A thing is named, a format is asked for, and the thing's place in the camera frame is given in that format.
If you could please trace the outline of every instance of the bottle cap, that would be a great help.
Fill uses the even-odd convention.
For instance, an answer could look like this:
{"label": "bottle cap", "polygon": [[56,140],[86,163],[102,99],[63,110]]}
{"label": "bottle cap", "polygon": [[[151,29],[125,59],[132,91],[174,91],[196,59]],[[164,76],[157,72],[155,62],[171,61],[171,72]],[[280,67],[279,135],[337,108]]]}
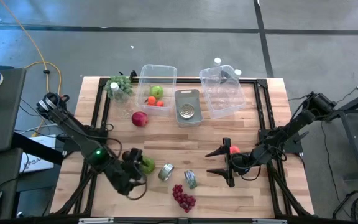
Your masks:
{"label": "bottle cap", "polygon": [[111,88],[112,91],[117,91],[117,90],[119,90],[119,86],[118,86],[117,83],[111,83],[111,84],[110,84],[110,88]]}
{"label": "bottle cap", "polygon": [[215,58],[214,59],[214,66],[221,66],[221,62],[222,62],[222,60],[220,58]]}
{"label": "bottle cap", "polygon": [[234,71],[234,74],[236,74],[237,76],[240,76],[241,75],[241,70],[239,70],[239,69],[236,69],[235,71]]}

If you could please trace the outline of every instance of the orange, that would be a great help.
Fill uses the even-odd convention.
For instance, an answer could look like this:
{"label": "orange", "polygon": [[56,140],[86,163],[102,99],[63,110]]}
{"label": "orange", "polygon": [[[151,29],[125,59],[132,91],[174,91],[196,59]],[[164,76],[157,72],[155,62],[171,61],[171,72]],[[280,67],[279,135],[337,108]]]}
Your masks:
{"label": "orange", "polygon": [[158,100],[156,105],[157,106],[164,106],[164,102],[162,100]]}
{"label": "orange", "polygon": [[147,100],[149,105],[154,105],[157,99],[155,99],[154,96],[149,96],[149,99]]}

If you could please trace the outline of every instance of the clear plastic container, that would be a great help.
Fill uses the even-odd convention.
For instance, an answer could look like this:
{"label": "clear plastic container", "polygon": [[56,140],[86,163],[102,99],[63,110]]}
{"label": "clear plastic container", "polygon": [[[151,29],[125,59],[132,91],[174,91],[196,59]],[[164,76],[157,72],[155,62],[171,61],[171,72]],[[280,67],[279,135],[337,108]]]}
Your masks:
{"label": "clear plastic container", "polygon": [[211,119],[233,115],[235,111],[246,107],[244,92],[239,81],[234,78],[236,77],[234,69],[230,65],[220,67],[221,71],[226,72],[230,78],[221,80],[216,93],[208,92],[205,84],[209,79],[210,68],[200,71],[199,74]]}
{"label": "clear plastic container", "polygon": [[[136,106],[147,115],[169,116],[175,104],[175,85],[178,71],[175,67],[164,65],[144,65],[140,73],[139,84],[136,91]],[[163,106],[149,106],[146,100],[151,94],[151,88],[160,86]]]}

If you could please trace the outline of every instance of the gray floor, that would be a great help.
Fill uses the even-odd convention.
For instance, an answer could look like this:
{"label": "gray floor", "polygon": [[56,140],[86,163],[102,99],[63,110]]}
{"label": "gray floor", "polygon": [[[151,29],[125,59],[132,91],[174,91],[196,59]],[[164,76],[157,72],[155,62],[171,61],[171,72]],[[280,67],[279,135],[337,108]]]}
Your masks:
{"label": "gray floor", "polygon": [[[257,29],[251,0],[174,1],[39,1],[10,0],[8,6],[24,24],[96,27],[191,27]],[[266,29],[358,30],[358,0],[260,0]],[[14,20],[0,4],[0,24]],[[223,64],[243,71],[243,77],[266,77],[259,34],[158,33],[158,32],[29,32],[45,59],[63,73],[62,93],[70,95],[74,111],[82,77],[85,75],[129,74],[148,63],[172,65],[178,75],[197,76],[211,66],[215,57]],[[358,35],[267,35],[275,77],[284,78],[288,97],[310,91],[340,100],[358,85]],[[21,31],[0,30],[0,65],[24,67],[39,56]],[[28,70],[23,99],[32,105],[46,92],[42,66]],[[57,91],[58,78],[51,74],[50,89]],[[355,98],[354,92],[340,105]],[[291,101],[294,110],[299,101]],[[17,129],[28,129],[40,120],[19,112]],[[358,181],[345,184],[342,176],[358,170],[342,124],[324,124],[327,145],[339,197],[358,189]],[[319,122],[305,128],[310,134],[302,140],[306,175],[314,210],[331,217],[338,205],[329,174],[323,134]],[[25,202],[39,203],[28,193]],[[20,209],[40,215],[39,209]],[[339,218],[349,219],[343,213]]]}

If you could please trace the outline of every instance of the butcher block tabletop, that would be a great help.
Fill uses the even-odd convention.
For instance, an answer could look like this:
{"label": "butcher block tabletop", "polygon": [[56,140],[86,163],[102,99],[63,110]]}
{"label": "butcher block tabletop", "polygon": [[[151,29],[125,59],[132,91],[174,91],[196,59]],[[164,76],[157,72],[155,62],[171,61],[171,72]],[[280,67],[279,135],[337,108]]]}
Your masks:
{"label": "butcher block tabletop", "polygon": [[[98,91],[100,77],[84,77],[79,99],[75,110],[75,118],[83,124],[90,124],[93,108]],[[291,118],[284,81],[281,78],[268,78],[268,90],[273,108],[276,126],[287,124]],[[135,107],[135,92],[137,83],[133,84],[133,109]],[[180,128],[177,125],[175,110],[172,108],[169,117],[149,116],[149,123],[143,128],[134,126],[130,118],[118,117],[117,108],[110,104],[108,123],[114,125],[109,132],[110,137],[120,140],[123,150],[133,147],[143,150],[143,155],[155,160],[155,170],[148,176],[148,191],[137,201],[131,201],[119,195],[109,183],[104,174],[98,175],[92,216],[109,217],[198,217],[198,218],[273,218],[273,205],[270,195],[269,180],[266,166],[262,166],[260,176],[254,181],[242,180],[235,175],[236,186],[227,186],[223,177],[207,173],[207,169],[225,167],[224,156],[205,157],[222,144],[223,137],[231,138],[232,145],[239,147],[241,152],[249,152],[258,141],[257,132],[260,129],[255,102],[254,87],[242,84],[246,98],[246,107],[235,112],[232,116],[210,119],[200,83],[177,83],[177,90],[198,89],[203,114],[203,122],[197,127]],[[265,100],[260,89],[264,115]],[[104,91],[99,110],[99,121],[103,113]],[[269,120],[265,118],[266,127]],[[108,146],[117,152],[118,145],[108,141]],[[283,163],[288,188],[296,199],[310,213],[313,213],[308,183],[305,171],[299,157],[288,154],[288,160]],[[175,166],[172,176],[162,182],[158,172],[165,163]],[[78,186],[83,158],[75,152],[63,161],[58,178],[51,212],[57,211],[70,198]],[[185,182],[184,171],[195,173],[198,186],[190,190]],[[251,168],[244,177],[256,177],[258,167]],[[194,195],[195,207],[189,212],[179,207],[173,199],[172,188],[182,184],[188,195]],[[144,186],[136,187],[131,197],[138,197],[144,191]],[[81,211],[85,208],[88,188],[85,189]],[[281,190],[278,199],[282,212],[285,212]]]}

